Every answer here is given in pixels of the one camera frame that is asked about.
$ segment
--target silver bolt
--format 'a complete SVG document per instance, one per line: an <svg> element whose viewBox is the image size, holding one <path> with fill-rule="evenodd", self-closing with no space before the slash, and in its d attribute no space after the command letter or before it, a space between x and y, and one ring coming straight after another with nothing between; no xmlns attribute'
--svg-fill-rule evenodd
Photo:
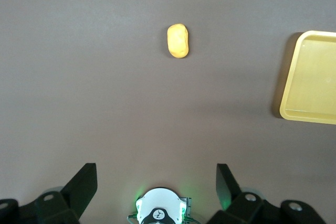
<svg viewBox="0 0 336 224"><path fill-rule="evenodd" d="M245 199L247 199L248 201L256 201L257 200L256 196L254 196L253 194L245 195Z"/></svg>
<svg viewBox="0 0 336 224"><path fill-rule="evenodd" d="M302 211L302 207L299 204L295 203L295 202L289 203L289 207L291 209L293 209L294 211Z"/></svg>
<svg viewBox="0 0 336 224"><path fill-rule="evenodd" d="M8 203L2 203L0 204L0 210L8 207Z"/></svg>
<svg viewBox="0 0 336 224"><path fill-rule="evenodd" d="M44 198L43 198L43 200L44 201L47 201L47 200L51 200L51 199L53 199L53 195L52 194L49 194L49 195L47 195L47 196L45 196Z"/></svg>

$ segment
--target white dome device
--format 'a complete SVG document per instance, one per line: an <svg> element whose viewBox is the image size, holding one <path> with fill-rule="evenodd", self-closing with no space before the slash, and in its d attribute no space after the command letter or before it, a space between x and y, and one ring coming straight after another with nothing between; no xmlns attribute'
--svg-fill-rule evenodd
<svg viewBox="0 0 336 224"><path fill-rule="evenodd" d="M187 211L187 201L166 188L148 191L135 204L139 224L181 224Z"/></svg>

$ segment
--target yellow tray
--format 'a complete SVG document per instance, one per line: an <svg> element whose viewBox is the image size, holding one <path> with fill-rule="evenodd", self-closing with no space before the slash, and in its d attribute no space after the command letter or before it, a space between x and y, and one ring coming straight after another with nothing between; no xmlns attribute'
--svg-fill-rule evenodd
<svg viewBox="0 0 336 224"><path fill-rule="evenodd" d="M283 94L283 118L336 124L336 33L299 37Z"/></svg>

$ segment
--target gray background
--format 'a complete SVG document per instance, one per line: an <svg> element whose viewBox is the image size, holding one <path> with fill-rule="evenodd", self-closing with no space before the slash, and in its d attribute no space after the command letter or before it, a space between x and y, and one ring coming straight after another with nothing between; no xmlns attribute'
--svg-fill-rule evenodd
<svg viewBox="0 0 336 224"><path fill-rule="evenodd" d="M0 198L26 204L96 162L82 223L126 223L155 186L205 222L227 163L272 204L336 223L335 125L276 113L297 33L335 20L335 0L0 0Z"/></svg>

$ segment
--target cable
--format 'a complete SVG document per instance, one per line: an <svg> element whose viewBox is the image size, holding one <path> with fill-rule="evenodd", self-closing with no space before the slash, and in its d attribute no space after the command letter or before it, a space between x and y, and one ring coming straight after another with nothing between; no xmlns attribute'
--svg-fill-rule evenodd
<svg viewBox="0 0 336 224"><path fill-rule="evenodd" d="M137 217L137 214L133 214L133 215L128 215L127 216L127 221L130 223L130 224L134 224L130 219L136 219Z"/></svg>
<svg viewBox="0 0 336 224"><path fill-rule="evenodd" d="M187 217L187 216L183 216L183 220L184 221L189 221L189 222L194 222L194 223L197 223L197 224L201 224L199 221L197 221L193 218Z"/></svg>

